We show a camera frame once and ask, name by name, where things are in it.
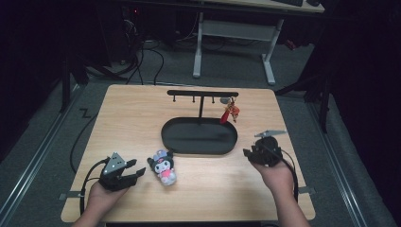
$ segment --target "desk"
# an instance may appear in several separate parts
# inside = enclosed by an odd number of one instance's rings
[[[301,7],[294,7],[288,4],[282,4],[271,0],[203,0],[203,2],[209,3],[221,3],[221,4],[232,4],[247,7],[257,8],[269,8],[269,9],[280,9],[280,10],[293,10],[300,12],[324,12],[322,5],[317,7],[310,6],[304,1]],[[257,40],[263,42],[269,42],[269,47],[266,54],[262,55],[262,62],[265,67],[265,73],[269,85],[275,84],[273,72],[271,70],[270,58],[273,53],[273,49],[276,45],[277,39],[280,35],[281,27],[284,23],[284,19],[279,19],[276,26],[259,26],[250,24],[230,23],[213,20],[203,20],[203,13],[200,13],[199,26],[198,26],[198,42],[197,50],[194,61],[194,78],[201,76],[201,42],[202,36],[220,36],[236,39],[247,39]]]
[[[150,170],[147,158],[164,148],[161,129],[166,121],[178,116],[198,116],[200,99],[173,97],[168,90],[238,92],[235,104],[240,108],[235,125],[238,140],[232,151],[222,156],[174,156],[177,182],[162,186]],[[220,118],[224,106],[215,98],[205,98],[204,117]],[[112,85],[105,95],[87,148],[80,162],[71,191],[80,191],[89,169],[117,151],[124,160],[137,159],[136,166],[123,175],[146,167],[116,207],[104,218],[108,222],[169,221],[251,221],[277,219],[272,195],[259,173],[243,154],[265,130],[285,130],[274,92],[267,89],[130,86]],[[279,146],[287,151],[297,166],[300,187],[305,186],[301,169],[288,134],[276,135]],[[99,176],[101,167],[93,172]],[[61,213],[65,222],[79,217],[79,199],[68,198]],[[299,196],[306,217],[315,217],[308,194]]]

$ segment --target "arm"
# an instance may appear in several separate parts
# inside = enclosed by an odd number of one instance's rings
[[[293,197],[293,179],[287,166],[283,162],[274,167],[266,167],[254,163],[252,165],[262,175],[263,182],[274,197],[280,226],[310,226]]]
[[[128,191],[128,188],[119,191],[109,191],[99,182],[94,183],[89,193],[88,204],[83,214],[76,220],[73,227],[97,226],[101,219],[109,212],[117,201]]]

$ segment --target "white plush face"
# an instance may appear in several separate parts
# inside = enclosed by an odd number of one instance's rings
[[[166,160],[162,161],[160,164],[157,164],[154,167],[154,171],[157,172],[157,173],[161,173],[161,172],[166,171],[168,169],[170,169],[170,162],[168,162]]]

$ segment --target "person's right hand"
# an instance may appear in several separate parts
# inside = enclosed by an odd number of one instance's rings
[[[270,189],[273,196],[284,193],[293,194],[294,181],[292,174],[282,161],[273,167],[251,164],[262,175],[263,182]]]

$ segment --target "jewelry stand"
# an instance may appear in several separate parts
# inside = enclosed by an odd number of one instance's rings
[[[230,152],[236,143],[237,132],[230,122],[220,124],[219,118],[202,117],[203,101],[206,96],[237,97],[238,93],[204,92],[169,90],[167,94],[174,96],[200,96],[200,114],[198,117],[176,117],[168,120],[162,128],[162,140],[165,147],[182,154],[215,154]]]

